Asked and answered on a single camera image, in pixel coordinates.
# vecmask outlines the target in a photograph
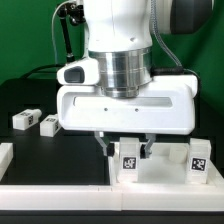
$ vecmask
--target white block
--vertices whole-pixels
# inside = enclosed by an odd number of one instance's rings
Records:
[[[138,138],[120,138],[119,182],[137,182],[140,160]]]
[[[188,155],[186,182],[206,184],[210,163],[211,144],[209,140],[191,139]]]
[[[13,128],[18,130],[26,130],[29,127],[39,122],[39,117],[42,115],[41,110],[24,110],[12,117]]]
[[[185,163],[187,160],[187,147],[183,145],[171,145],[169,160],[173,163]]]
[[[58,122],[58,115],[48,115],[40,123],[40,135],[46,137],[54,137],[55,134],[61,129],[61,125]]]
[[[13,144],[2,143],[0,145],[0,181],[4,176],[13,158]]]

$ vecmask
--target black table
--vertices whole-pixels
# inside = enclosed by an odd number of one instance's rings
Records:
[[[14,159],[0,184],[109,185],[108,164],[92,132],[61,129],[54,138],[41,137],[39,124],[26,131],[12,128],[12,116],[25,110],[42,111],[40,121],[56,114],[56,80],[12,79],[0,86],[0,143],[14,143]],[[224,117],[198,99],[197,127],[190,136],[158,135],[158,142],[209,139],[212,161],[224,170]],[[120,135],[106,133],[116,140]],[[0,211],[1,223],[222,223],[224,213],[141,211]]]

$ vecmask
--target black joint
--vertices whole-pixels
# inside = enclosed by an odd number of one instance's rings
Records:
[[[146,159],[145,145],[140,148],[140,159]]]
[[[67,58],[68,63],[71,63],[71,62],[75,61],[75,56],[74,55],[67,55],[66,58]]]
[[[65,19],[67,16],[67,9],[66,9],[66,5],[61,6],[58,11],[57,11],[57,15],[61,18],[61,19]]]
[[[68,7],[69,21],[72,26],[77,26],[81,23],[85,23],[85,16],[83,5],[78,5],[76,7]]]
[[[115,153],[115,144],[109,143],[107,146],[107,156],[113,157]]]

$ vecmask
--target green background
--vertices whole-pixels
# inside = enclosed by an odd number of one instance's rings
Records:
[[[35,67],[54,63],[51,18],[56,5],[61,2],[63,1],[1,0],[0,83],[20,77]],[[64,45],[59,25],[57,20],[59,62],[64,63]],[[74,54],[80,57],[83,29],[70,27],[70,30]],[[224,1],[215,0],[211,19],[197,33],[164,36],[164,40],[185,68],[199,73],[203,99],[224,115]],[[158,66],[172,65],[155,41],[153,60]]]

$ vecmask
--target white platform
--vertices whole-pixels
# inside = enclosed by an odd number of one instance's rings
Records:
[[[207,184],[185,184],[186,164],[169,161],[170,146],[153,145],[151,159],[140,161],[138,183],[117,182],[116,155],[109,158],[111,186],[2,185],[0,210],[224,211],[224,180],[214,165]]]

